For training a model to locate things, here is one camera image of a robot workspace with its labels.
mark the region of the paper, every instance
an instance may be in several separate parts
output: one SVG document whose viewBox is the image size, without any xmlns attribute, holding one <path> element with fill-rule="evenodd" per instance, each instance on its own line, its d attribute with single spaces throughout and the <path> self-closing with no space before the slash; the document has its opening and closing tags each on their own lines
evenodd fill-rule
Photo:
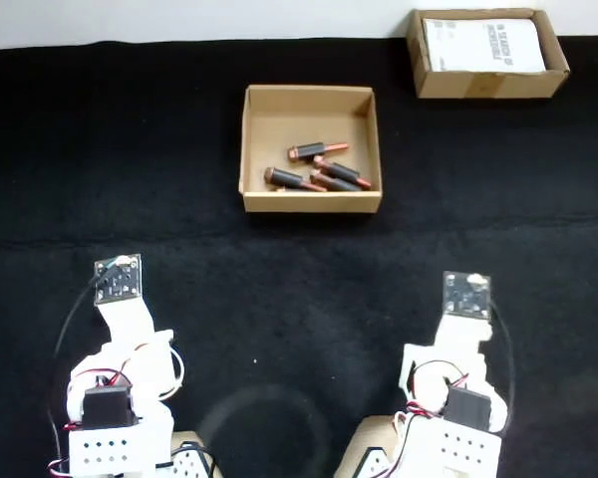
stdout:
<svg viewBox="0 0 598 478">
<path fill-rule="evenodd" d="M 528 19 L 425 19 L 435 72 L 545 71 L 536 26 Z"/>
</svg>

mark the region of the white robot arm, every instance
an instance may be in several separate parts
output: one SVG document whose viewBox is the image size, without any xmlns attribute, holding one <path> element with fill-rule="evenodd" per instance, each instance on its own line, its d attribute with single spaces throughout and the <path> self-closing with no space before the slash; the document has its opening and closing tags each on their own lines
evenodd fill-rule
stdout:
<svg viewBox="0 0 598 478">
<path fill-rule="evenodd" d="M 395 415 L 393 459 L 372 449 L 354 478 L 495 478 L 501 438 L 494 433 L 509 419 L 478 351 L 492 335 L 489 278 L 446 272 L 443 310 L 433 345 L 404 346 L 406 411 Z"/>
<path fill-rule="evenodd" d="M 162 403 L 181 387 L 184 375 L 183 361 L 170 346 L 173 331 L 154 330 L 143 298 L 139 254 L 98 261 L 94 267 L 95 306 L 111 341 L 71 371 L 65 425 L 70 473 L 58 471 L 59 460 L 49 471 L 73 478 L 173 476 L 174 422 Z M 186 450 L 197 451 L 192 445 Z M 210 476 L 204 453 L 186 455 L 192 456 L 188 469 Z"/>
</svg>

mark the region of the open cardboard box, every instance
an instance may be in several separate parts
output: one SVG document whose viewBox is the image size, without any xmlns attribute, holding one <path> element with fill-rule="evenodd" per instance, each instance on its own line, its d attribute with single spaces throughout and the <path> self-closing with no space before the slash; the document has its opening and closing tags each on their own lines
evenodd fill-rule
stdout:
<svg viewBox="0 0 598 478">
<path fill-rule="evenodd" d="M 546 72 L 433 72 L 423 20 L 528 18 L 536 25 Z M 493 10 L 414 10 L 407 34 L 415 87 L 419 98 L 551 98 L 569 76 L 569 65 L 547 14 L 529 8 Z"/>
<path fill-rule="evenodd" d="M 326 159 L 358 170 L 372 182 L 360 192 L 275 191 L 269 166 L 308 178 L 312 168 L 291 163 L 288 148 L 347 142 Z M 243 107 L 239 192 L 248 212 L 377 212 L 382 197 L 379 133 L 371 88 L 253 85 Z"/>
</svg>

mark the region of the black cloth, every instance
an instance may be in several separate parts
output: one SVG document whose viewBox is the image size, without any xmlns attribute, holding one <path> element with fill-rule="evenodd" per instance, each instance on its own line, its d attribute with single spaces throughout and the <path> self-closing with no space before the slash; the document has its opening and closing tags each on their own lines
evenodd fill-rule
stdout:
<svg viewBox="0 0 598 478">
<path fill-rule="evenodd" d="M 331 476 L 359 421 L 403 405 L 444 270 L 493 277 L 515 340 L 500 477 L 598 476 L 598 38 L 563 38 L 552 101 L 418 101 L 405 41 L 0 52 L 0 476 L 44 476 L 51 348 L 94 260 L 141 252 L 196 429 L 224 476 Z M 237 193 L 251 83 L 375 89 L 373 217 L 253 216 Z M 86 304 L 54 389 L 108 332 Z M 504 343 L 485 347 L 506 395 Z"/>
</svg>

